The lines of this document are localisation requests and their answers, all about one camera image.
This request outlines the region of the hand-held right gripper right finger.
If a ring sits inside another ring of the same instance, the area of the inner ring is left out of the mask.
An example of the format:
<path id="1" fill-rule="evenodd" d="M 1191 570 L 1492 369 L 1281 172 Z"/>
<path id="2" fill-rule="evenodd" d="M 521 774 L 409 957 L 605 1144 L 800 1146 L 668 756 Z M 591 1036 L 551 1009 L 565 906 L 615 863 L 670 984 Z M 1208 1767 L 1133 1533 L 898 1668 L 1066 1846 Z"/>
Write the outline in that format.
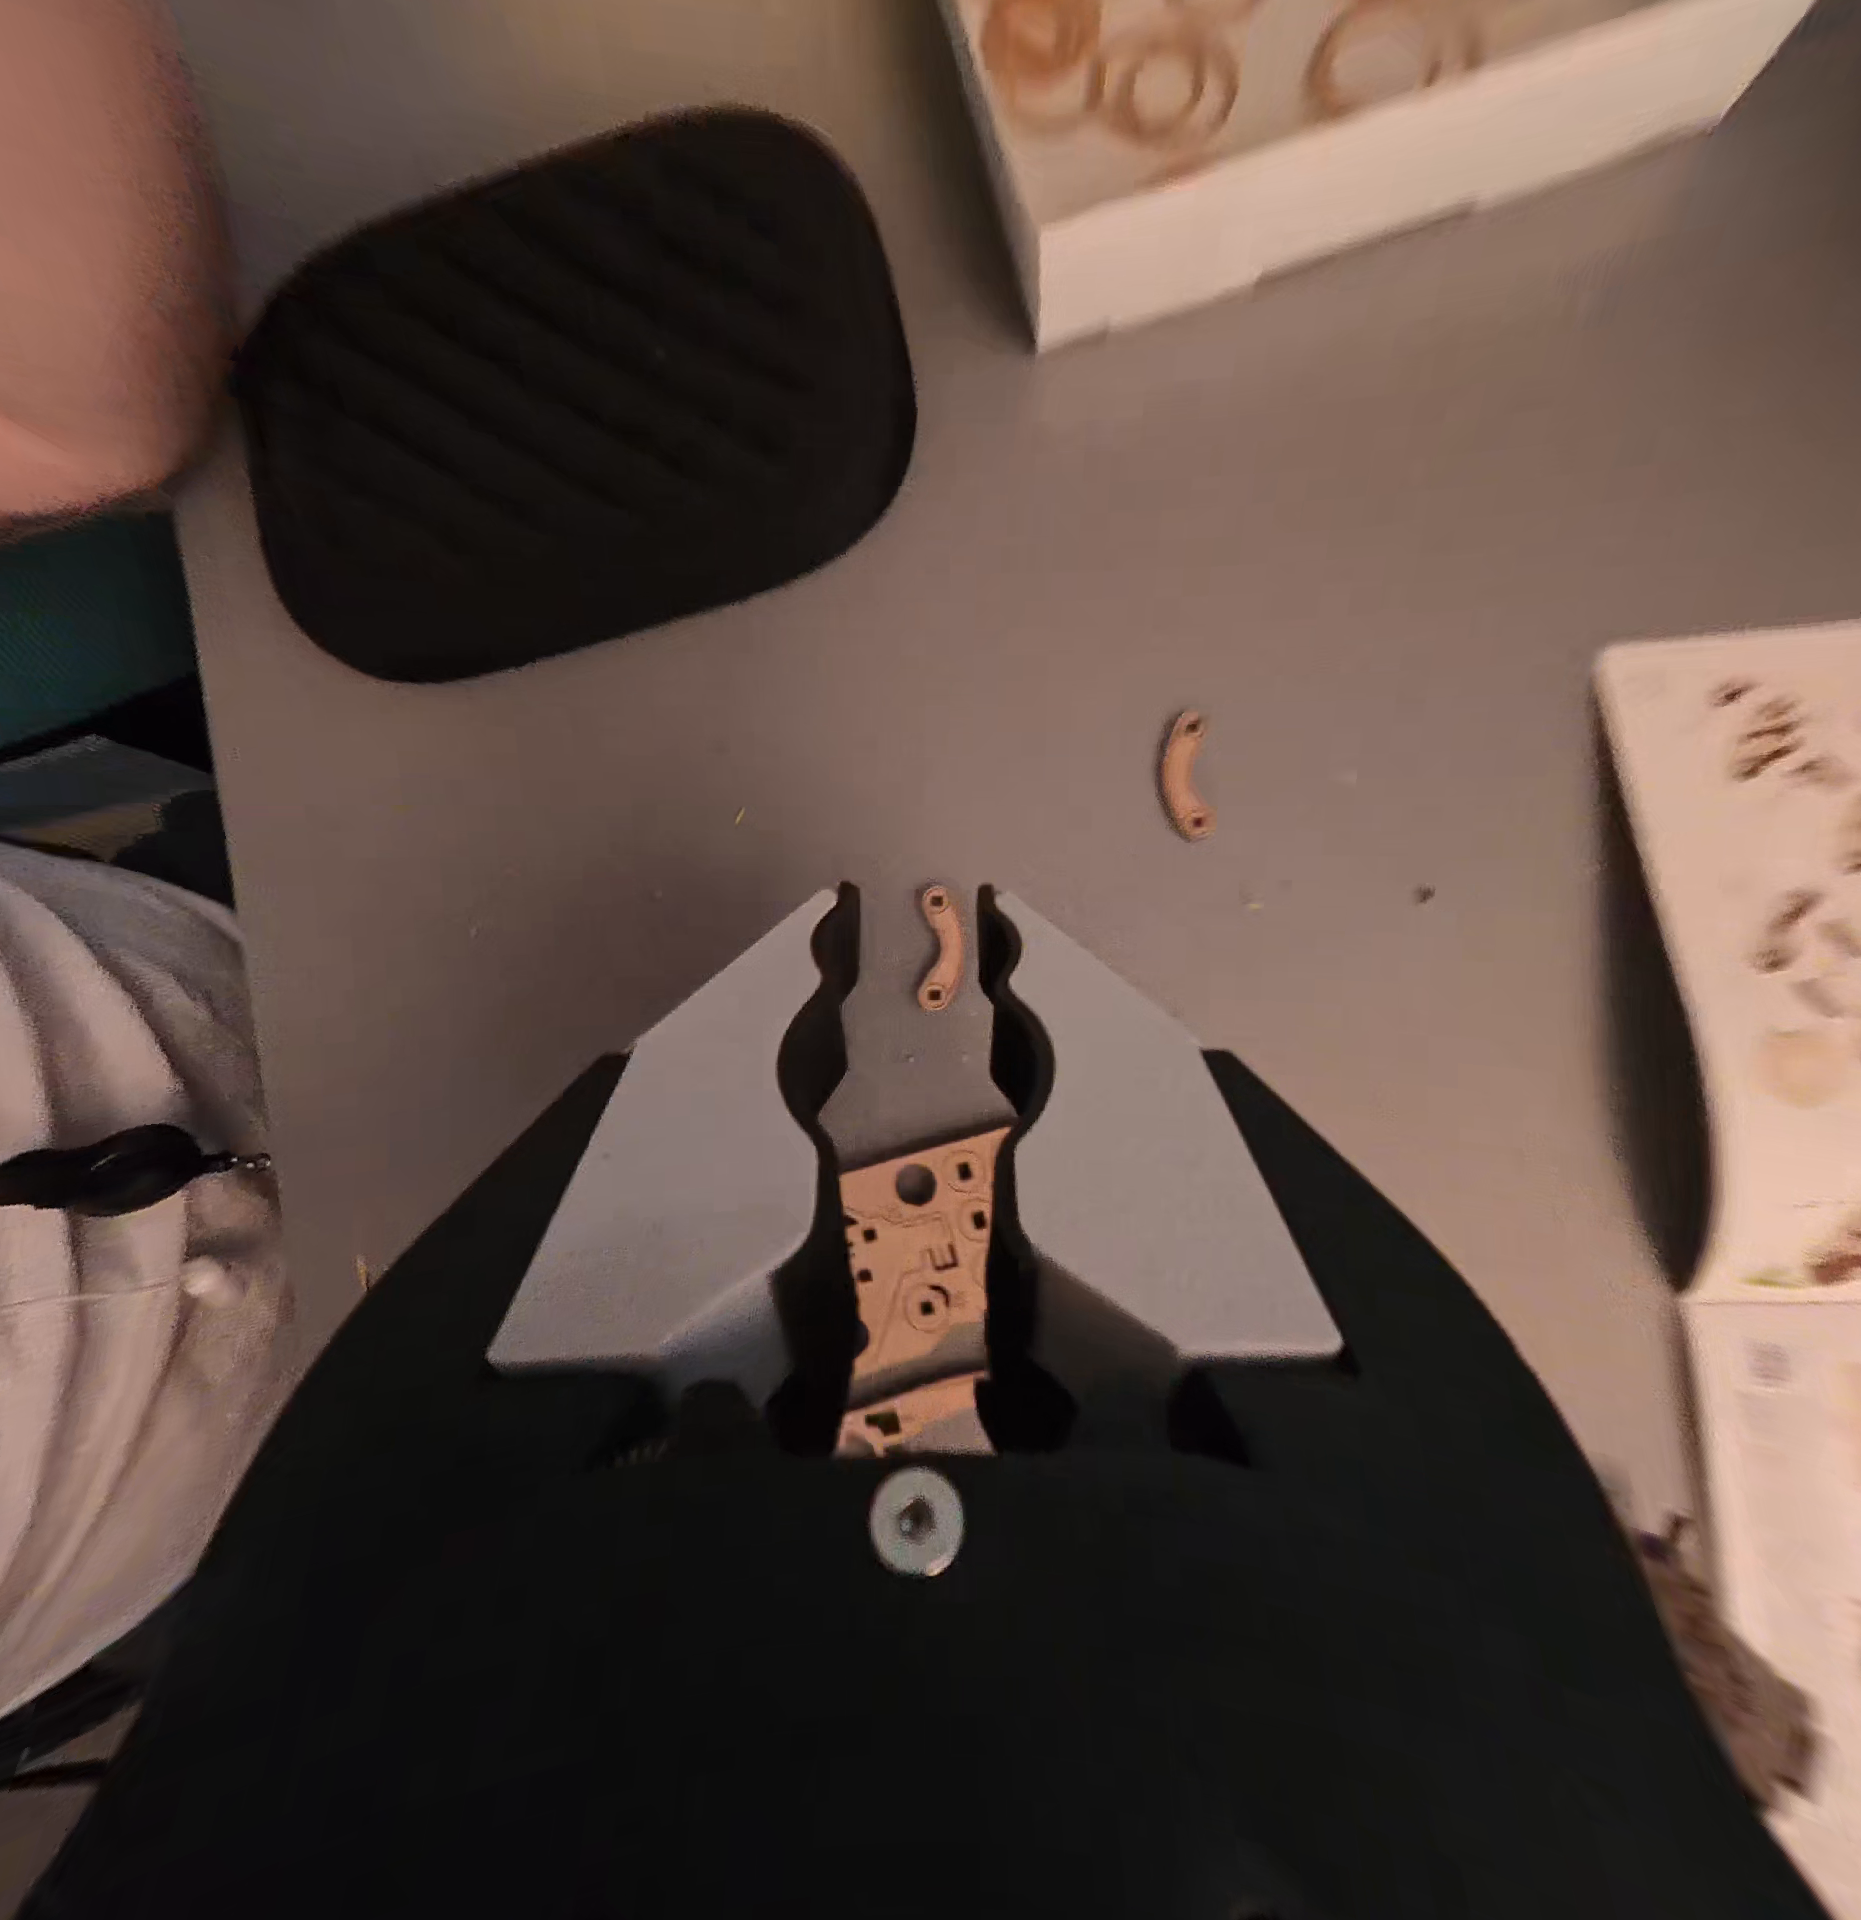
<path id="1" fill-rule="evenodd" d="M 989 1077 L 1011 1118 L 981 1421 L 1001 1454 L 1197 1447 L 1205 1381 L 1346 1351 L 1200 1043 L 1011 892 L 976 897 Z"/>

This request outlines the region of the white cardboard box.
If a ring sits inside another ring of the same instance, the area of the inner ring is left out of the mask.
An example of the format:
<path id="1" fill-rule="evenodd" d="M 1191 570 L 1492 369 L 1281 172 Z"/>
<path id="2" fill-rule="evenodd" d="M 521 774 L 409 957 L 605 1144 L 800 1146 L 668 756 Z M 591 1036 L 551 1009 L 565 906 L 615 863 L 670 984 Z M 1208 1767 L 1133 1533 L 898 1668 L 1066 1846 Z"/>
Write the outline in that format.
<path id="1" fill-rule="evenodd" d="M 1045 353 L 1710 131 L 1810 3 L 944 3 Z"/>

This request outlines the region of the teal fabric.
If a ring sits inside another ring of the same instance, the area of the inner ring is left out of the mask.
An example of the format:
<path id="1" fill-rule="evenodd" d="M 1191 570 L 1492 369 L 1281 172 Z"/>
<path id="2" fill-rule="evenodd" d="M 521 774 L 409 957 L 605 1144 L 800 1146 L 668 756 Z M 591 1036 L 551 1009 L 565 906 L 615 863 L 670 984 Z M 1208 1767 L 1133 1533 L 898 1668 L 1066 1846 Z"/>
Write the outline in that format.
<path id="1" fill-rule="evenodd" d="M 0 547 L 0 759 L 165 721 L 197 686 L 176 518 L 99 516 Z"/>

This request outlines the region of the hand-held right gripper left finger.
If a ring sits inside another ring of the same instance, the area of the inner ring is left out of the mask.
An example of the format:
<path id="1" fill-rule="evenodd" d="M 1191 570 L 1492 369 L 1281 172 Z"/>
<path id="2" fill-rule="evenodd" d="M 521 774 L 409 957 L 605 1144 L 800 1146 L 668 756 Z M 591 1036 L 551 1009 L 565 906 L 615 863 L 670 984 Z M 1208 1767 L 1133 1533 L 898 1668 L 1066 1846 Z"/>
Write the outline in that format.
<path id="1" fill-rule="evenodd" d="M 845 880 L 638 1037 L 491 1335 L 494 1372 L 640 1379 L 670 1402 L 728 1387 L 789 1450 L 835 1450 L 861 1317 L 821 1118 L 858 972 Z"/>

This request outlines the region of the person in white shirt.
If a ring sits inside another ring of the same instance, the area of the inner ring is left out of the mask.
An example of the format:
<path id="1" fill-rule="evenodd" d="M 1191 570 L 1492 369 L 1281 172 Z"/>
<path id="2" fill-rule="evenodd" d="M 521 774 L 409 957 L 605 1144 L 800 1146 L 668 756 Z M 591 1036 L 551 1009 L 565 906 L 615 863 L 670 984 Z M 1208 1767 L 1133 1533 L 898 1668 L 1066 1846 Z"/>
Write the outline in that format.
<path id="1" fill-rule="evenodd" d="M 0 842 L 0 1164 L 148 1124 L 265 1146 L 235 918 Z M 291 1392 L 291 1319 L 270 1173 L 115 1218 L 0 1210 L 0 1721 L 189 1579 Z"/>

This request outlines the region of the person's left forearm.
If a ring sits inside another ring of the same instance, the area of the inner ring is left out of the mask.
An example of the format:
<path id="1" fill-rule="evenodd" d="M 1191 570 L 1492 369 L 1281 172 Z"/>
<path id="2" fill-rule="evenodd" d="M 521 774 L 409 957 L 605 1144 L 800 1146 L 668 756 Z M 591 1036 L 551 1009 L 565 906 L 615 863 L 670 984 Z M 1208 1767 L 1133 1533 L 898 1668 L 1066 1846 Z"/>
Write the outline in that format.
<path id="1" fill-rule="evenodd" d="M 0 542 L 194 462 L 232 302 L 170 7 L 0 3 Z"/>

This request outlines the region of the black padded wrist rest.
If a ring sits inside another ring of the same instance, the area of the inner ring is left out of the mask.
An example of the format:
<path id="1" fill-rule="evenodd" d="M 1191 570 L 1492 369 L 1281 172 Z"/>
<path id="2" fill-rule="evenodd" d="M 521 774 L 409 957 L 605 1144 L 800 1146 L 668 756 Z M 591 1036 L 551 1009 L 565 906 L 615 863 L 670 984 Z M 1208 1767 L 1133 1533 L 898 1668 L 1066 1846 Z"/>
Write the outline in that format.
<path id="1" fill-rule="evenodd" d="M 409 686 L 794 584 L 882 523 L 916 440 L 869 201 L 765 108 L 655 114 L 344 235 L 228 390 L 276 601 Z"/>

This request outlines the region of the illustrated instruction booklet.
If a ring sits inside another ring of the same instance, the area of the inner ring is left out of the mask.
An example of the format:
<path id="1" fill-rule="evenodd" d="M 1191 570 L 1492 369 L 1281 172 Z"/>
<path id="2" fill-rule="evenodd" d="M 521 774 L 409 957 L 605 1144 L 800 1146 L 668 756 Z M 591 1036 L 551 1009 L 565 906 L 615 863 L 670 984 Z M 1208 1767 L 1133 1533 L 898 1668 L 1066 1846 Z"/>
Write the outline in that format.
<path id="1" fill-rule="evenodd" d="M 1861 620 L 1617 643 L 1593 686 L 1710 1144 L 1710 1582 L 1810 1708 L 1773 1832 L 1861 1915 Z"/>

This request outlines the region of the laser-cut wooden parts sheet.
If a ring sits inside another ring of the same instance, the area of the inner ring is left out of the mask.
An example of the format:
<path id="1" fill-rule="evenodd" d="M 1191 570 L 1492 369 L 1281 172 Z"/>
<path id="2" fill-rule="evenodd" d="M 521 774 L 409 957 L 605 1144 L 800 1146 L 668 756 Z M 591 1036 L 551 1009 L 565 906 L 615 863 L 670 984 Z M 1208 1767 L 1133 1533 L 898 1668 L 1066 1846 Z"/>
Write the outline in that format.
<path id="1" fill-rule="evenodd" d="M 988 1381 L 988 1259 L 1008 1136 L 997 1125 L 841 1177 L 864 1345 L 840 1460 L 992 1454 L 976 1392 Z"/>

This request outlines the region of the assembled wooden gear model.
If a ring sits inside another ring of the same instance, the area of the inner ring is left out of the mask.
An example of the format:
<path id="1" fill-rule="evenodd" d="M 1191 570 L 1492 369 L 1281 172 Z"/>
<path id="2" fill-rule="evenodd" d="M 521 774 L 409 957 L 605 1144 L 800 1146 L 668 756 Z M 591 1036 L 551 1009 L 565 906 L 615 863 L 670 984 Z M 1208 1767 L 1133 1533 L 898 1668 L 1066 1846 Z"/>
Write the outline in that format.
<path id="1" fill-rule="evenodd" d="M 1691 1533 L 1685 1516 L 1670 1516 L 1660 1530 L 1625 1525 L 1695 1703 L 1747 1796 L 1777 1812 L 1813 1788 L 1822 1756 L 1814 1708 L 1733 1627 Z"/>

